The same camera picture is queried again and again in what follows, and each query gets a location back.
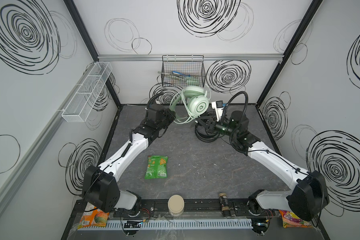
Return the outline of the mint green headphones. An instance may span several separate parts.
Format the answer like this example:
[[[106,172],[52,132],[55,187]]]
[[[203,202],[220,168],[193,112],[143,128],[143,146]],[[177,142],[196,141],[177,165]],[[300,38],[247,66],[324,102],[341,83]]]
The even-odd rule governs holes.
[[[187,124],[205,113],[209,107],[211,91],[198,86],[187,86],[172,98],[170,110],[175,111],[176,105],[182,102],[188,116],[180,117],[176,114],[174,123],[178,125]]]

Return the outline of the black blue headphones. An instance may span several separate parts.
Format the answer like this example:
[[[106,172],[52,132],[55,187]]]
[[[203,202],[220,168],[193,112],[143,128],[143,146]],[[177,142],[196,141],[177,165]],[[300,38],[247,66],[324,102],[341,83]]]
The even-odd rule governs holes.
[[[216,114],[213,112],[206,112],[201,115],[201,117],[203,117],[203,116],[212,116],[217,119]],[[216,141],[217,139],[225,136],[225,135],[219,134],[219,133],[216,133],[216,134],[207,133],[206,130],[198,124],[198,118],[195,120],[195,122],[196,122],[195,135],[200,141],[202,141],[204,143],[212,143],[212,142]],[[219,121],[219,123],[225,124],[226,122],[227,122],[226,115],[223,115],[222,119]]]

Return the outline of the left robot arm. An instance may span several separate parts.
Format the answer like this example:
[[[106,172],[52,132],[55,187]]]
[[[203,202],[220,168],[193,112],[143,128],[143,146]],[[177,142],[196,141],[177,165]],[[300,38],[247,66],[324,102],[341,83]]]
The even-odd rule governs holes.
[[[131,191],[120,190],[118,181],[133,160],[160,137],[160,131],[166,131],[175,120],[175,111],[155,103],[162,95],[157,94],[148,101],[145,118],[130,131],[129,139],[115,154],[98,166],[91,165],[86,169],[83,201],[105,213],[124,209],[131,216],[139,214],[141,197]]]

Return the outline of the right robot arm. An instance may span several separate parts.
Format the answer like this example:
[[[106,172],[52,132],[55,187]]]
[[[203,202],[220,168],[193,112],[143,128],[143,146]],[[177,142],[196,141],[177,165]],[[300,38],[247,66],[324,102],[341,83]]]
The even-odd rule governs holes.
[[[259,216],[265,210],[275,209],[293,212],[304,221],[319,219],[322,210],[329,204],[324,176],[318,171],[310,172],[293,164],[250,133],[246,108],[235,111],[231,119],[226,120],[227,105],[222,102],[210,104],[207,91],[203,91],[200,97],[196,106],[196,123],[206,132],[201,134],[195,130],[197,137],[204,142],[213,142],[227,136],[230,146],[237,152],[262,164],[289,187],[289,190],[279,192],[257,190],[248,198],[249,212]],[[207,112],[209,106],[215,113]]]

